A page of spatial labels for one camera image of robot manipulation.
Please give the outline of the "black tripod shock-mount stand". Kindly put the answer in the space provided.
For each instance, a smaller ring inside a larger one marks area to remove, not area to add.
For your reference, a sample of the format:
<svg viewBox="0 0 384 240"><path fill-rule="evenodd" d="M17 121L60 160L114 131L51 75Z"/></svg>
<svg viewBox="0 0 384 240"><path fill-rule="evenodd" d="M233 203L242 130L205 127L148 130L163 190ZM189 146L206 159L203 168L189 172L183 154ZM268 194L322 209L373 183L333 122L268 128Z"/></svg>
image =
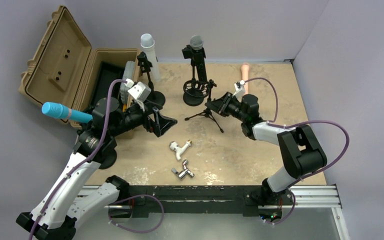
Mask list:
<svg viewBox="0 0 384 240"><path fill-rule="evenodd" d="M210 79L207 82L201 82L196 80L194 77L191 80L188 80L183 85L183 101L186 105L191 107L199 106L204 102L204 99L207 98L206 102L212 101L212 88L217 87L215 82ZM206 107L205 110L199 112L190 117L186 117L184 120L188 121L194 117L202 116L209 118L216 123L221 133L224 133L224 130L220 127L216 119L214 118L212 111Z"/></svg>

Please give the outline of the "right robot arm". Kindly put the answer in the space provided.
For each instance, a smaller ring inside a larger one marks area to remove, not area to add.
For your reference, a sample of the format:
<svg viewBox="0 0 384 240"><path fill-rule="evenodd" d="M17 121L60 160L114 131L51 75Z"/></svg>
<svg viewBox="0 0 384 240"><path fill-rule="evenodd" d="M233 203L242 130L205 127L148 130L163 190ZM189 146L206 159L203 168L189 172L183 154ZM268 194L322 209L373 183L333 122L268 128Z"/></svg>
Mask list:
<svg viewBox="0 0 384 240"><path fill-rule="evenodd" d="M255 95L246 94L238 100L227 92L221 98L205 103L205 106L222 117L232 116L240 120L242 132L249 139L279 146L283 166L264 179L258 190L249 194L249 198L260 206L277 202L296 180L327 165L327 156L309 125L270 125L260 116Z"/></svg>

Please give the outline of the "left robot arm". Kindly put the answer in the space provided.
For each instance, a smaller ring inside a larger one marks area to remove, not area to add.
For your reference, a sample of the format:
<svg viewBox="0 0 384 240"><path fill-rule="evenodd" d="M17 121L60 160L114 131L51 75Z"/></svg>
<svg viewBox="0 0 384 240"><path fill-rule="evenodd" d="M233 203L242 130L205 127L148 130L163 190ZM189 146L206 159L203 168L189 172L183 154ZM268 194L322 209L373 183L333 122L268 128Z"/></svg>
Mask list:
<svg viewBox="0 0 384 240"><path fill-rule="evenodd" d="M28 231L29 239L71 240L85 220L104 206L132 203L129 183L116 175L83 200L75 199L95 171L115 163L117 136L142 126L160 137L177 123L153 104L137 102L123 111L113 97L101 99L87 116L68 163L51 190L33 210L16 219Z"/></svg>

